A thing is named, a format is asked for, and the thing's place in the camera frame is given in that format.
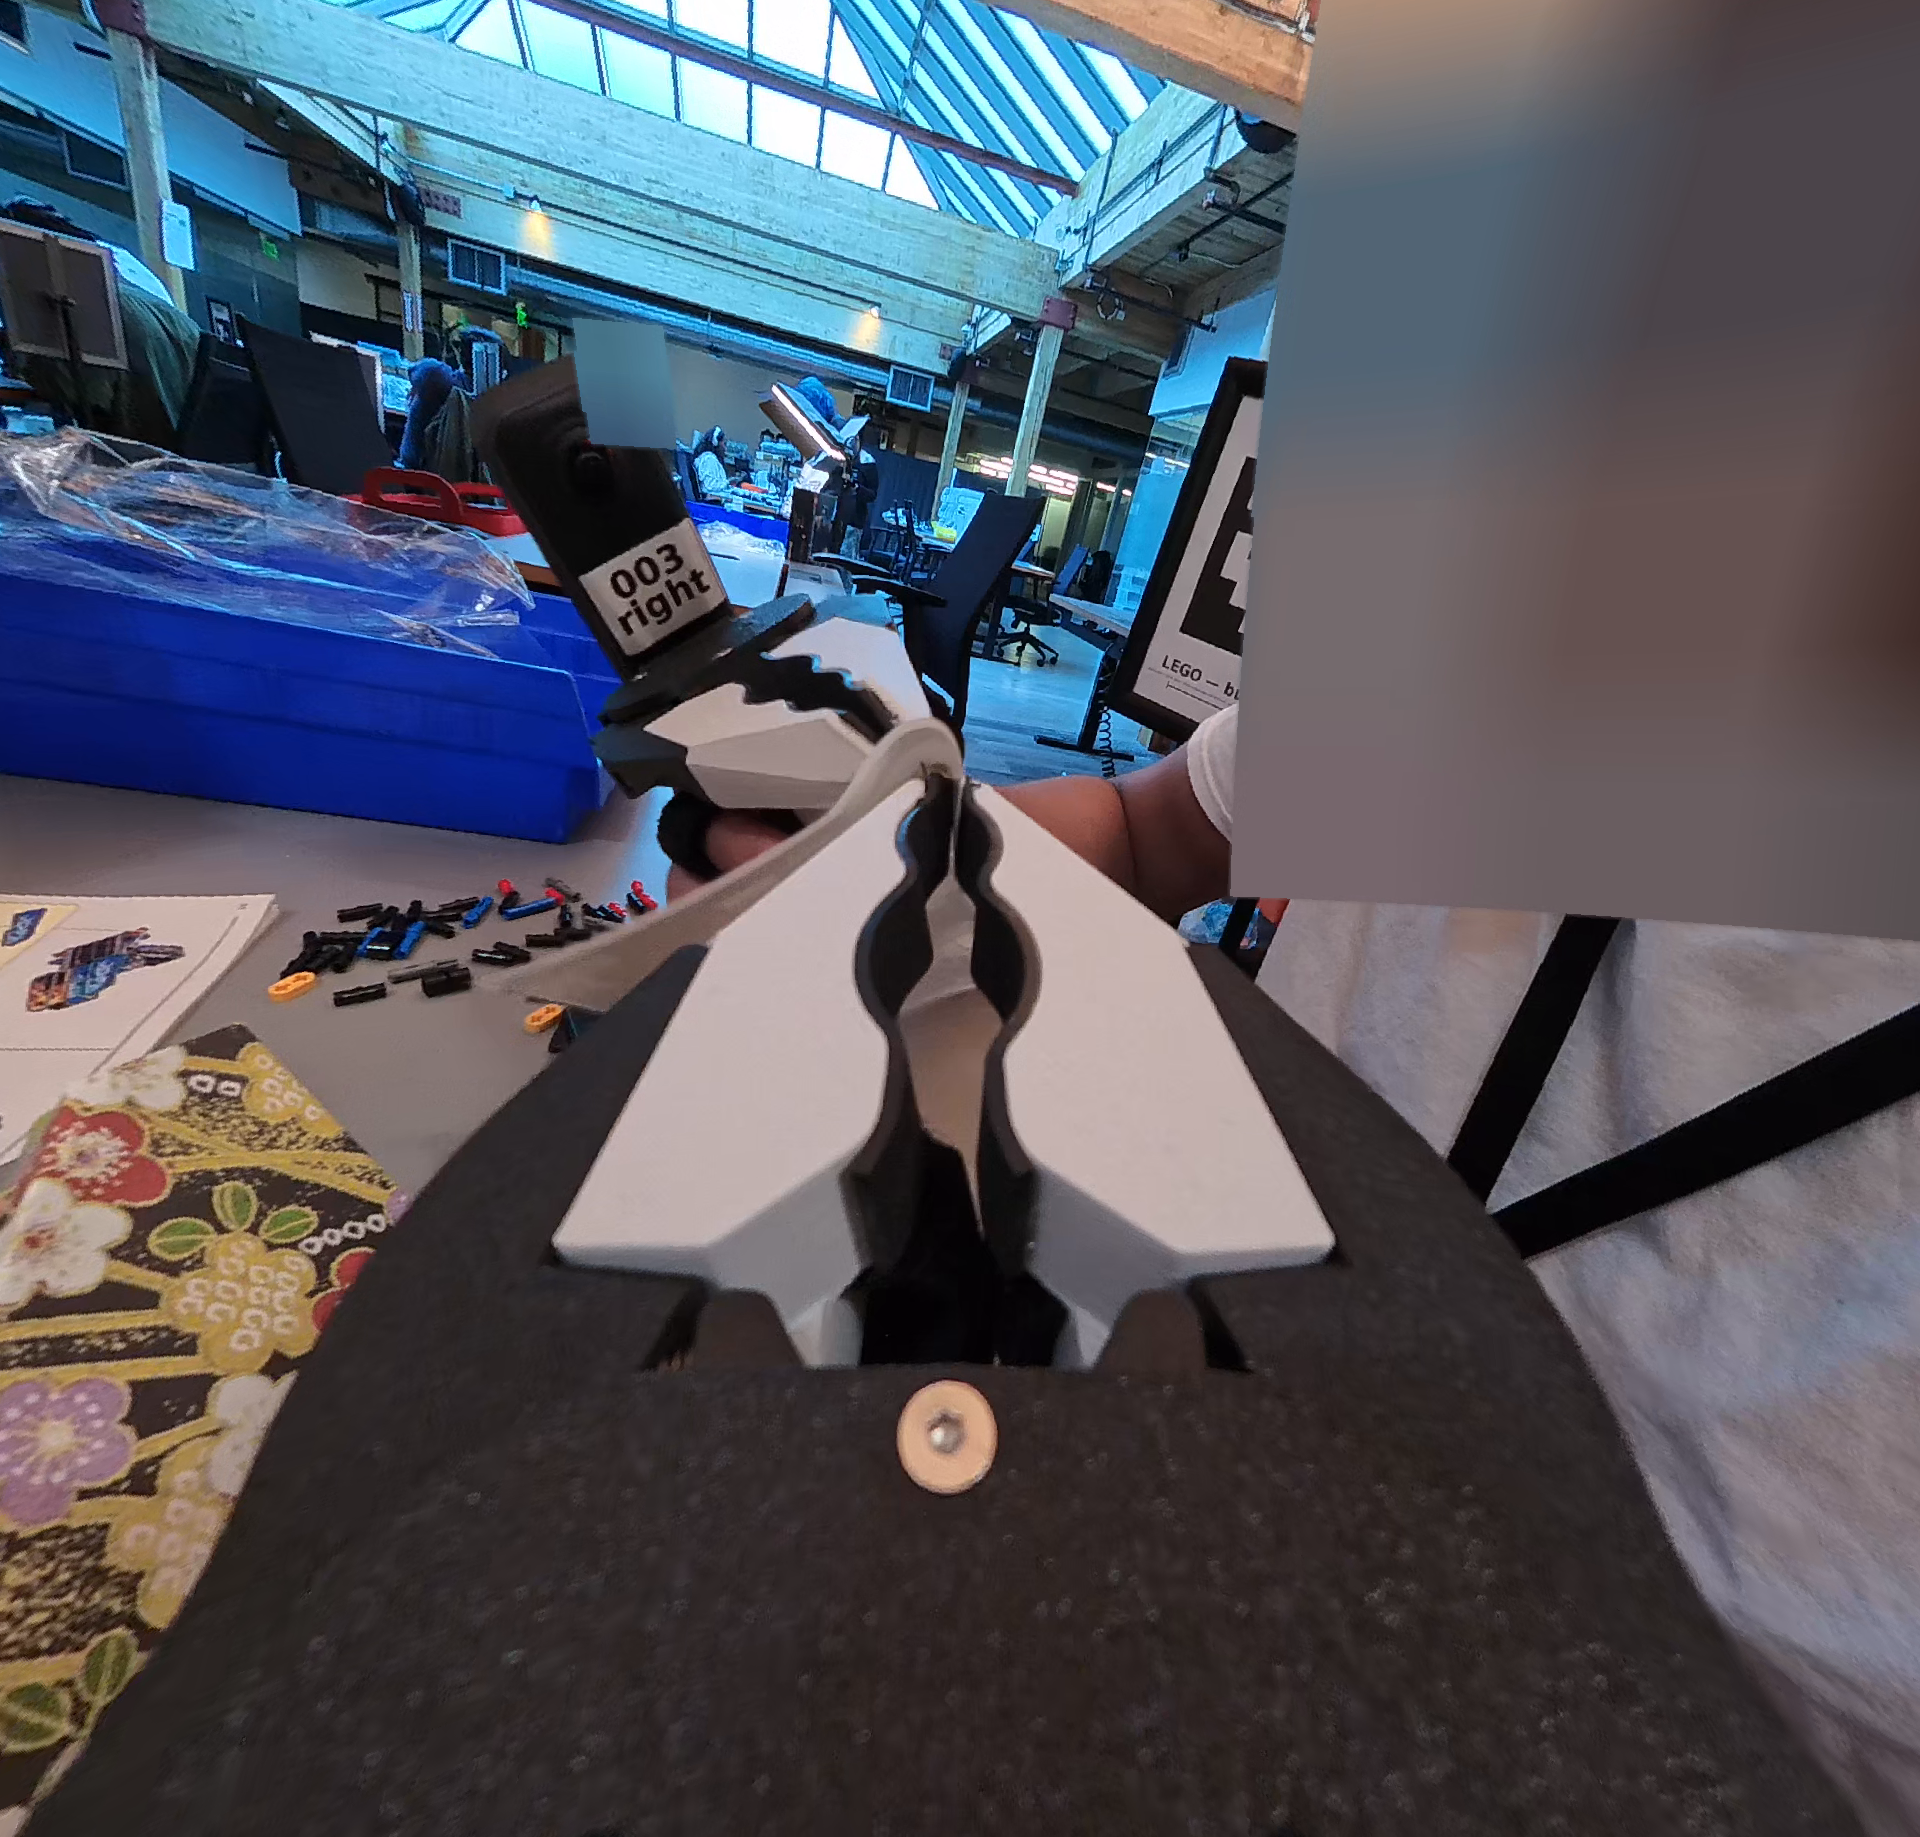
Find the floral patterned cloth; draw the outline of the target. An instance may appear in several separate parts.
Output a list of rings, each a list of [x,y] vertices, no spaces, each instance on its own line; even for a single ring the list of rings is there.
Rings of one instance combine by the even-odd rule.
[[[4,1833],[178,1619],[406,1203],[242,1024],[36,1123],[3,1204]]]

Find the person's right hand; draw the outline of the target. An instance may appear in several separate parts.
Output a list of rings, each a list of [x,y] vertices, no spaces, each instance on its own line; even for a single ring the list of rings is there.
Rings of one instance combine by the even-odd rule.
[[[789,810],[723,810],[676,799],[658,824],[660,849],[668,857],[667,902],[676,904],[715,879],[779,851],[802,826],[802,818]]]

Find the lego instruction sheet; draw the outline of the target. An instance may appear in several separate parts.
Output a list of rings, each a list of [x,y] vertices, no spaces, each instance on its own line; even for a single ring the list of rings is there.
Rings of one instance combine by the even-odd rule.
[[[273,894],[3,894],[3,1154],[62,1095],[155,1050],[277,920]]]

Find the black panel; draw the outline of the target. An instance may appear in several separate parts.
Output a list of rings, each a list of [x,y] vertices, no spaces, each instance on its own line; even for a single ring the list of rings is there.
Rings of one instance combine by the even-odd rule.
[[[284,481],[363,499],[369,476],[393,466],[381,359],[356,344],[288,336],[244,317],[238,336]]]

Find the white paper strip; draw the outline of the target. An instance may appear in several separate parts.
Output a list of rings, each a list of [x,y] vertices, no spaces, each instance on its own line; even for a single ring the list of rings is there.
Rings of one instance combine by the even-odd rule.
[[[763,896],[874,814],[887,799],[900,790],[912,799],[922,797],[934,775],[965,781],[963,736],[934,719],[902,723],[868,753],[829,813],[779,849],[708,881],[628,933],[599,939],[593,947],[542,955],[519,970],[515,980],[497,978],[487,989],[510,993],[531,1004],[613,1008],[676,953],[708,945]]]

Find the pile of small lego pieces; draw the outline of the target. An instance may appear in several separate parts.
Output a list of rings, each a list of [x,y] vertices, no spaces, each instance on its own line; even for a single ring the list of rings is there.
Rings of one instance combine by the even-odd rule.
[[[336,1008],[381,1004],[405,993],[445,1003],[471,993],[482,973],[512,973],[542,955],[587,947],[660,907],[662,899],[639,879],[605,899],[549,879],[539,889],[501,881],[441,904],[369,900],[306,931],[266,997],[287,1007],[324,995]]]

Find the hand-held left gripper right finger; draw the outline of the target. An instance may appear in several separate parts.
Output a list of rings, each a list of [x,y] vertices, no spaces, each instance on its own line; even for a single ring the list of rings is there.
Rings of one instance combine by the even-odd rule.
[[[969,785],[952,873],[999,1016],[981,1082],[978,1218],[1050,1362],[1091,1369],[1127,1307],[1326,1263],[1335,1233],[1225,1021],[1203,953]]]

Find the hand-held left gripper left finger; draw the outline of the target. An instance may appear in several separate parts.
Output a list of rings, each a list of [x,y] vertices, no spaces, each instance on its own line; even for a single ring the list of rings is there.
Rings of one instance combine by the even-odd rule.
[[[961,790],[887,794],[703,941],[559,1263],[766,1298],[804,1363],[859,1362],[853,1291],[915,1223],[900,1007],[931,966]]]

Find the red plastic bin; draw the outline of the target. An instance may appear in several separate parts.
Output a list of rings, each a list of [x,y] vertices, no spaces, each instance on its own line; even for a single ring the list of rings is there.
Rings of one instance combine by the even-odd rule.
[[[432,473],[383,466],[364,473],[349,502],[389,511],[445,528],[471,528],[493,537],[520,537],[529,528],[506,495],[485,481],[447,481]]]

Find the framed board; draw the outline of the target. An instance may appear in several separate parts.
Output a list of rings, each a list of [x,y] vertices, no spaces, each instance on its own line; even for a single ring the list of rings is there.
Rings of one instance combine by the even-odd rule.
[[[3,309],[11,359],[53,359],[74,371],[129,368],[115,269],[100,243],[4,221]]]

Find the clear plastic bag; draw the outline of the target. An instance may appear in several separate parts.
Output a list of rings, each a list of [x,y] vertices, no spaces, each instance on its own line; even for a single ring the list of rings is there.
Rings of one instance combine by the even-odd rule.
[[[479,532],[115,436],[3,440],[3,573],[545,665],[534,598]]]

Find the blue plastic bin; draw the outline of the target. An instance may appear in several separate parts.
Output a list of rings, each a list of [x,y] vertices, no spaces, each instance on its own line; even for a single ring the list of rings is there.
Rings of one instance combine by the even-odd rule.
[[[613,675],[547,594],[545,665],[4,574],[3,598],[14,775],[552,844],[613,790]]]

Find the black framed marker sign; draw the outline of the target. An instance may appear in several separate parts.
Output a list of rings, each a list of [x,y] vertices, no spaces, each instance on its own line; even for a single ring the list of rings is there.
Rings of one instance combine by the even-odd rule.
[[[1223,364],[1111,681],[1111,709],[1177,741],[1238,696],[1265,371]]]

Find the black office chair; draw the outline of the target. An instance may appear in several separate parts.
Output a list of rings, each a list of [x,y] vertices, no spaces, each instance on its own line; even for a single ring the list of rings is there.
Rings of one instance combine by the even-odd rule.
[[[969,712],[975,636],[994,606],[1012,565],[1045,515],[1038,495],[986,495],[973,524],[944,556],[931,584],[908,584],[872,565],[840,561],[847,587],[881,592],[900,606],[908,661],[932,688],[934,712],[963,732]]]
[[[1063,616],[1054,606],[1054,596],[1060,592],[1073,594],[1088,559],[1088,547],[1074,544],[1057,573],[1027,559],[1012,565],[1000,623],[994,626],[991,647],[997,663],[1018,667],[1025,659],[1034,659],[1042,669],[1060,663],[1060,652],[1045,640],[1045,629],[1060,624]]]

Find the person's right forearm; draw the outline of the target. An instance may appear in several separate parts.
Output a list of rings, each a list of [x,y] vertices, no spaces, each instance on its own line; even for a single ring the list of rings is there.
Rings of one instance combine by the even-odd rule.
[[[1233,894],[1233,773],[1195,742],[1119,779],[1052,777],[999,794],[1150,913]]]

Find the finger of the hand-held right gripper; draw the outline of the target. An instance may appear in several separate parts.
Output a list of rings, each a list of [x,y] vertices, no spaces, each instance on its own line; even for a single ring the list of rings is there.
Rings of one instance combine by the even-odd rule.
[[[761,635],[737,670],[730,736],[887,736],[937,715],[888,624],[812,621]]]
[[[685,700],[636,720],[639,768],[717,810],[822,817],[907,719],[789,700]]]

